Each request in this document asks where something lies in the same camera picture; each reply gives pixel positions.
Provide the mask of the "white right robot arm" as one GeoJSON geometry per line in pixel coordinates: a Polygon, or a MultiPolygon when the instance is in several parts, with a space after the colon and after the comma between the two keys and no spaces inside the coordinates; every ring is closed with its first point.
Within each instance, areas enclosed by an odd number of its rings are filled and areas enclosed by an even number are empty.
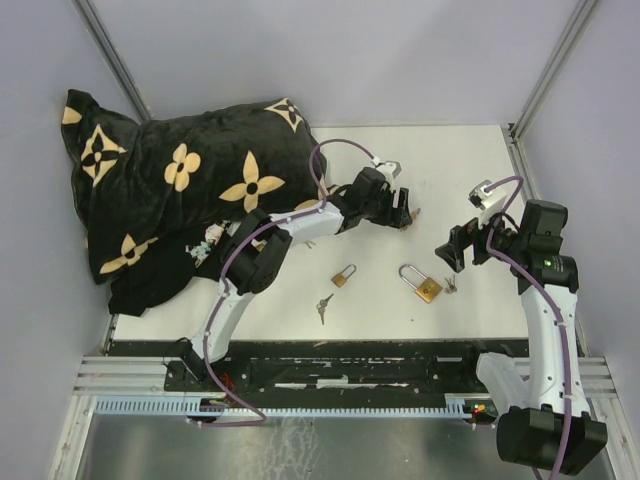
{"type": "Polygon", "coordinates": [[[514,358],[487,352],[462,362],[460,382],[487,389],[496,406],[497,450],[501,460],[550,478],[579,474],[606,446],[604,423],[592,418],[579,370],[575,317],[579,289],[576,261],[561,254],[566,207],[530,200],[520,225],[506,226],[502,198],[473,194],[479,215],[450,230],[436,255],[455,272],[495,258],[509,265],[528,329],[529,373],[514,358]]]}

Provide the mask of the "long shackle padlock keys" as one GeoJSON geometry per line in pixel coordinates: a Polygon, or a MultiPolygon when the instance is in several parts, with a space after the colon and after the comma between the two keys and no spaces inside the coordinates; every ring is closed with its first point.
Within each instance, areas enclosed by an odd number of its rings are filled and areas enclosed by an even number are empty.
{"type": "Polygon", "coordinates": [[[446,282],[446,286],[444,288],[444,292],[446,294],[453,294],[453,293],[456,293],[458,291],[457,285],[456,285],[456,276],[455,275],[452,275],[451,277],[446,277],[445,278],[445,282],[446,282]]]}

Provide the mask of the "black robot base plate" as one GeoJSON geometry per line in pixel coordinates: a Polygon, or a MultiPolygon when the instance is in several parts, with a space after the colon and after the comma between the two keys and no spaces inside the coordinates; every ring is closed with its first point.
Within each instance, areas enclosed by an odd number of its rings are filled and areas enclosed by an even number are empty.
{"type": "Polygon", "coordinates": [[[477,394],[482,353],[525,358],[523,339],[455,341],[233,341],[218,378],[259,408],[439,408],[477,394]]]}

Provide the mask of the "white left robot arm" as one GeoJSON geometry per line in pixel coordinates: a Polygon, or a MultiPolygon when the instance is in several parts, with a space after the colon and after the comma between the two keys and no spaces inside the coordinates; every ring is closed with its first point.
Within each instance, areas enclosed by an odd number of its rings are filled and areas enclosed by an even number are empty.
{"type": "Polygon", "coordinates": [[[200,329],[173,342],[166,354],[187,364],[186,376],[209,390],[221,378],[231,338],[254,298],[276,280],[289,250],[318,237],[333,236],[365,220],[402,230],[414,219],[409,189],[395,184],[395,171],[365,167],[352,182],[332,186],[311,206],[282,214],[250,213],[210,255],[219,274],[218,294],[200,329]]]}

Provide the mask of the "left aluminium frame post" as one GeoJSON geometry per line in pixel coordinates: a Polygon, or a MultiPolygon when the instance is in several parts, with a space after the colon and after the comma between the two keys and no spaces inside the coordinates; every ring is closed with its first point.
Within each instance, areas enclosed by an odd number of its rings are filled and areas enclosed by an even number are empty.
{"type": "Polygon", "coordinates": [[[140,121],[150,120],[152,118],[151,111],[143,100],[134,77],[118,52],[108,32],[106,23],[101,19],[94,2],[89,0],[72,0],[72,4],[137,118],[140,121]]]}

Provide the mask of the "aluminium frame post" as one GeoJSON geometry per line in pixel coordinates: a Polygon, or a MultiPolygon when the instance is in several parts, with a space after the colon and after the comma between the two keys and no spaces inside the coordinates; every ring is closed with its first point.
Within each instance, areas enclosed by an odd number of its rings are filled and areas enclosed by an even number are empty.
{"type": "Polygon", "coordinates": [[[577,2],[533,90],[522,107],[518,119],[509,127],[514,145],[524,139],[551,88],[592,22],[600,4],[599,0],[580,0],[577,2]]]}
{"type": "Polygon", "coordinates": [[[89,0],[72,0],[72,4],[137,118],[140,121],[150,120],[152,118],[151,111],[143,100],[134,77],[118,52],[108,32],[106,23],[101,19],[94,2],[89,0]]]}

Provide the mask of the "small padlock keys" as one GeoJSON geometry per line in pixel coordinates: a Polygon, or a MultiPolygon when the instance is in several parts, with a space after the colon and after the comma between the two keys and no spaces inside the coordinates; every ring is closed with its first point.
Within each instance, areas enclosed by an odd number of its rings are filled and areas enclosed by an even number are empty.
{"type": "Polygon", "coordinates": [[[328,297],[321,299],[316,305],[317,312],[319,314],[321,324],[325,323],[325,312],[330,300],[334,297],[334,294],[330,294],[328,297]]]}

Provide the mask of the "right aluminium frame post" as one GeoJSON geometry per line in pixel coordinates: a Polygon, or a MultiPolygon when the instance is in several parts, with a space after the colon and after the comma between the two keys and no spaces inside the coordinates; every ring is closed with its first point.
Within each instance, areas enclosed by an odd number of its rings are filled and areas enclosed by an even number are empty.
{"type": "Polygon", "coordinates": [[[518,119],[509,127],[514,145],[524,139],[551,88],[592,22],[600,4],[599,0],[580,0],[577,2],[533,90],[522,107],[518,119]]]}

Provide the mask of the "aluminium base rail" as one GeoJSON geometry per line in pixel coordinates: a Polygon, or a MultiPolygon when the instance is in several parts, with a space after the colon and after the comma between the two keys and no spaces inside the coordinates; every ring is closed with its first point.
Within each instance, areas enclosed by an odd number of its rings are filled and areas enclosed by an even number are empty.
{"type": "MultiPolygon", "coordinates": [[[[85,356],[77,374],[76,395],[169,395],[163,357],[85,356]]],[[[587,398],[616,398],[617,391],[604,357],[579,359],[581,385],[587,398]]]]}

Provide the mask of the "black floral plush pillow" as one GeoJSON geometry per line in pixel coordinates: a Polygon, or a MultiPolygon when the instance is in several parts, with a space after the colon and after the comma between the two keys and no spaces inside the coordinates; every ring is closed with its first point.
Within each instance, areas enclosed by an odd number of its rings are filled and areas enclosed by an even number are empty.
{"type": "Polygon", "coordinates": [[[288,98],[137,123],[72,89],[61,135],[100,284],[171,233],[306,208],[325,186],[326,159],[288,98]]]}

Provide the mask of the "black floral garment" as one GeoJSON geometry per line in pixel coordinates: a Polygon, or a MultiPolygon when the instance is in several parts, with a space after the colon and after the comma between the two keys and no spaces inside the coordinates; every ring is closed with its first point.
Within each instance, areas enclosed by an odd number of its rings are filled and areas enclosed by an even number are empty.
{"type": "Polygon", "coordinates": [[[215,255],[233,228],[232,222],[219,221],[160,238],[111,283],[109,313],[141,316],[175,297],[195,277],[218,280],[221,266],[215,255]]]}

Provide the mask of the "brass padlock long shackle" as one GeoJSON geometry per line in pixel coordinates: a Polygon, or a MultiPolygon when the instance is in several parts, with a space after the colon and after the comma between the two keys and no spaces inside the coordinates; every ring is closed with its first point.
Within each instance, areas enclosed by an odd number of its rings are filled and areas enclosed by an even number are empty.
{"type": "Polygon", "coordinates": [[[443,290],[436,280],[411,264],[401,265],[398,269],[398,274],[413,289],[414,293],[427,304],[431,304],[443,290]]]}

